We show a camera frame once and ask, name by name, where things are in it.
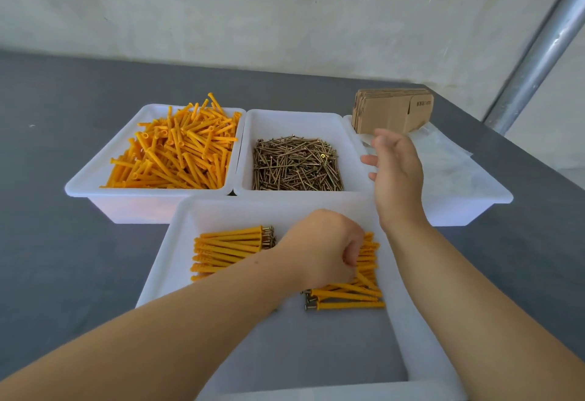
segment gray table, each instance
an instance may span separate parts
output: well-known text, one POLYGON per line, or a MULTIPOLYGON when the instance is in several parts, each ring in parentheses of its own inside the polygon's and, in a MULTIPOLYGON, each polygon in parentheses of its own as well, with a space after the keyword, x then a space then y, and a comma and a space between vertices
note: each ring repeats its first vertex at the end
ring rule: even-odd
MULTIPOLYGON (((144 104, 350 112, 368 80, 0 52, 0 378, 132 309, 165 225, 115 225, 65 183, 144 104)), ((436 96, 432 122, 514 195, 442 232, 585 359, 585 191, 436 96)))

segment stack of cardboard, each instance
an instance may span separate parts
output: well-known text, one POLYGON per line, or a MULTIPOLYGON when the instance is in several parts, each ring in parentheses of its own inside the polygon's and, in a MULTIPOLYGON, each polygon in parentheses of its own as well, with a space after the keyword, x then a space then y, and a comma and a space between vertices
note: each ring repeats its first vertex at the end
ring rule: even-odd
POLYGON ((352 125, 358 134, 373 134, 376 128, 408 133, 426 124, 434 97, 426 88, 358 90, 352 125))

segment white plastic bin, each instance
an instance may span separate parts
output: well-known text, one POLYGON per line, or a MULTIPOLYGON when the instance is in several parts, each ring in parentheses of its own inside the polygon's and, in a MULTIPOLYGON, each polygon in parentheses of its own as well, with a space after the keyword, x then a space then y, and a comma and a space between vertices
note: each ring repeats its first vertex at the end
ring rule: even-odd
MULTIPOLYGON (((173 112, 183 107, 173 106, 173 112)), ((69 196, 89 198, 116 224, 168 224, 179 202, 189 196, 227 196, 233 190, 240 145, 246 124, 246 112, 241 108, 224 108, 228 116, 242 113, 236 131, 238 141, 233 146, 225 185, 218 190, 179 189, 100 189, 108 181, 113 165, 110 158, 117 158, 128 148, 128 139, 138 131, 139 122, 150 122, 166 116, 168 105, 149 104, 122 128, 113 139, 89 161, 68 183, 65 192, 69 196)))
POLYGON ((288 389, 283 393, 290 396, 287 399, 313 399, 309 396, 313 390, 318 399, 355 399, 358 392, 360 399, 389 399, 390 395, 397 400, 467 399, 455 370, 404 287, 373 202, 361 194, 316 194, 313 200, 276 202, 239 196, 186 199, 172 218, 137 306, 191 283, 193 240, 199 234, 272 225, 280 240, 295 222, 318 208, 345 214, 374 232, 374 240, 380 242, 376 274, 387 309, 305 312, 303 296, 295 294, 250 332, 200 398, 262 392, 241 396, 281 399, 282 392, 272 397, 266 391, 288 389), (348 386, 355 384, 360 384, 359 390, 348 386), (334 387, 339 385, 346 385, 345 395, 334 387))
MULTIPOLYGON (((367 148, 363 145, 351 122, 351 116, 343 117, 344 127, 353 141, 356 152, 360 155, 374 153, 371 147, 367 148)), ((442 147, 452 152, 452 147, 450 146, 456 147, 461 151, 461 154, 456 155, 459 161, 457 166, 446 166, 442 170, 428 168, 429 166, 425 164, 424 153, 420 153, 422 168, 425 172, 422 205, 432 225, 435 227, 468 225, 492 205, 510 204, 512 202, 514 198, 512 194, 473 161, 470 153, 465 152, 454 142, 447 140, 442 133, 439 134, 449 144, 435 146, 434 152, 431 154, 441 154, 442 147), (459 183, 454 183, 454 177, 457 178, 459 183)), ((363 166, 363 169, 366 173, 376 171, 376 168, 369 166, 363 166)))
POLYGON ((319 194, 361 192, 371 194, 370 180, 363 175, 360 159, 340 115, 254 109, 248 111, 242 137, 240 161, 234 184, 238 196, 257 198, 316 198, 319 194), (252 190, 253 151, 258 139, 272 139, 295 135, 303 138, 321 138, 331 144, 338 154, 338 166, 344 191, 288 191, 252 190))

